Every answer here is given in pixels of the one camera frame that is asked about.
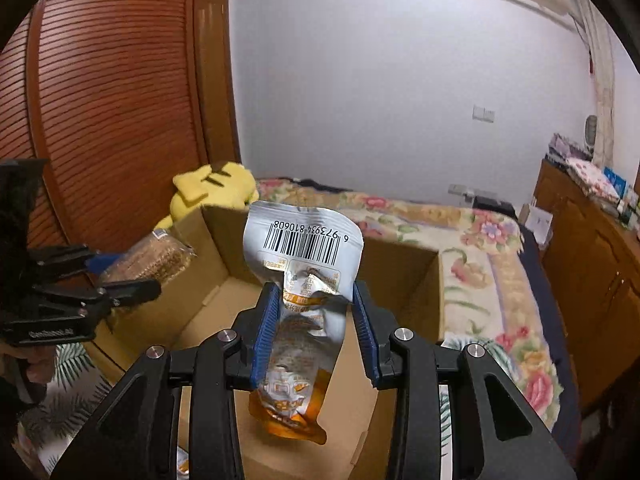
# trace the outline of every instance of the wooden cabinet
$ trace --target wooden cabinet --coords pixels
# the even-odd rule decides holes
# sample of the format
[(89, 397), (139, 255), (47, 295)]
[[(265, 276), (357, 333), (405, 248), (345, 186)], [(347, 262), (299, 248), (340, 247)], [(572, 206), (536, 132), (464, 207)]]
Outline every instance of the wooden cabinet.
[(572, 349), (584, 406), (634, 364), (640, 355), (639, 335), (640, 283), (637, 277), (621, 278), (598, 329)]
[(535, 196), (554, 215), (543, 267), (588, 408), (640, 357), (640, 242), (546, 161)]

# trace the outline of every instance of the cardboard box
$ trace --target cardboard box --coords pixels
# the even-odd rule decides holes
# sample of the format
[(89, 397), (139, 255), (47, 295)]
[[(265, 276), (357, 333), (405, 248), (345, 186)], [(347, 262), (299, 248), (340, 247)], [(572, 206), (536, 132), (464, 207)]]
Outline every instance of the cardboard box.
[[(124, 316), (111, 333), (102, 323), (87, 346), (96, 365), (117, 381), (146, 348), (199, 345), (231, 327), (241, 310), (255, 306), (261, 286), (242, 255), (246, 212), (206, 207), (173, 227), (197, 257), (163, 287), (161, 297)], [(442, 332), (442, 272), (437, 253), (407, 244), (365, 238), (358, 277), (377, 304), (403, 326), (428, 340)], [(324, 446), (266, 433), (248, 413), (247, 392), (235, 392), (238, 434), (245, 476), (252, 479), (384, 478), (395, 392), (378, 393), (366, 378), (351, 314), (342, 351), (318, 417), (328, 434)], [(188, 448), (190, 388), (180, 407), (180, 446)]]

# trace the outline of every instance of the snack bag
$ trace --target snack bag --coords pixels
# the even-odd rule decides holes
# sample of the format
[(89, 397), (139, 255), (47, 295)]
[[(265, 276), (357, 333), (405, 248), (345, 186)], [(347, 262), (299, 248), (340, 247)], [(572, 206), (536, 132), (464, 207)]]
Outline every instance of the snack bag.
[[(126, 282), (153, 278), (165, 286), (189, 267), (195, 258), (192, 248), (172, 237), (164, 229), (155, 229), (133, 245), (101, 275), (99, 283)], [(114, 308), (106, 324), (111, 333), (118, 323), (133, 312), (133, 308)]]
[(243, 245), (255, 275), (282, 291), (267, 373), (249, 412), (270, 433), (324, 444), (316, 419), (344, 340), (362, 233), (330, 209), (255, 202)]

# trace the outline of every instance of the curtain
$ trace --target curtain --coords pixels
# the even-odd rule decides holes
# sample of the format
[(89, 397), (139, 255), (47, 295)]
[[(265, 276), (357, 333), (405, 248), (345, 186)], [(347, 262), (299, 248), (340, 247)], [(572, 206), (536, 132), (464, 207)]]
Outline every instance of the curtain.
[(614, 67), (609, 24), (590, 0), (576, 0), (582, 15), (596, 85), (598, 126), (593, 150), (593, 163), (603, 168), (613, 164), (613, 92)]

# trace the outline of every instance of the yellow plush toy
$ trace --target yellow plush toy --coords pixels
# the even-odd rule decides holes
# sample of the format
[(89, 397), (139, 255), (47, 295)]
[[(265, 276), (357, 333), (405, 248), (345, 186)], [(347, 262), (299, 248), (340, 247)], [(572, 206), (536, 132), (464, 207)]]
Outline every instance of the yellow plush toy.
[(207, 164), (191, 173), (176, 175), (174, 186), (178, 192), (171, 199), (171, 214), (159, 221), (156, 229), (171, 227), (203, 204), (244, 209), (258, 200), (258, 190), (251, 171), (235, 162), (227, 162), (217, 171)]

